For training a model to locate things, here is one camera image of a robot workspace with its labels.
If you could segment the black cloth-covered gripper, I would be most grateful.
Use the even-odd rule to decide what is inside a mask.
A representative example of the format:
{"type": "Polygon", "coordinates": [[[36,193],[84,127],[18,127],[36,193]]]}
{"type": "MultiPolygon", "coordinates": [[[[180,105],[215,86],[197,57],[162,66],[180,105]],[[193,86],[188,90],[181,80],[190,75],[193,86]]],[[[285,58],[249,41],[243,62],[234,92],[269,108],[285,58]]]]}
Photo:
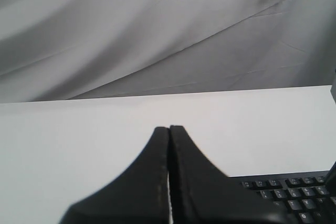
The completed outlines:
{"type": "Polygon", "coordinates": [[[325,186],[331,196],[336,195],[336,162],[326,175],[325,186]]]}

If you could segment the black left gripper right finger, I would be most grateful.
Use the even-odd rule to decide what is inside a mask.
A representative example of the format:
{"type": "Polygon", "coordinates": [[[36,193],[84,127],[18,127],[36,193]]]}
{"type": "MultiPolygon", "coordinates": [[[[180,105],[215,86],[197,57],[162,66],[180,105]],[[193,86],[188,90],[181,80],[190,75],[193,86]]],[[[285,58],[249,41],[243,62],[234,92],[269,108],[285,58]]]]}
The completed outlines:
{"type": "Polygon", "coordinates": [[[174,223],[293,223],[287,212],[222,173],[182,126],[170,127],[174,223]]]}

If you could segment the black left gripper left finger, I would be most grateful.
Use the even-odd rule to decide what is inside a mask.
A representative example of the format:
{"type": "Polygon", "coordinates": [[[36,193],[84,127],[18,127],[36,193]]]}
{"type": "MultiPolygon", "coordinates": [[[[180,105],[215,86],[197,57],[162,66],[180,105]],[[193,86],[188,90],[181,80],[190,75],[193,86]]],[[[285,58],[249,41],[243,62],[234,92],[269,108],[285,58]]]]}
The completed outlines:
{"type": "Polygon", "coordinates": [[[71,205],[61,223],[168,223],[169,131],[154,129],[133,163],[114,181],[71,205]]]}

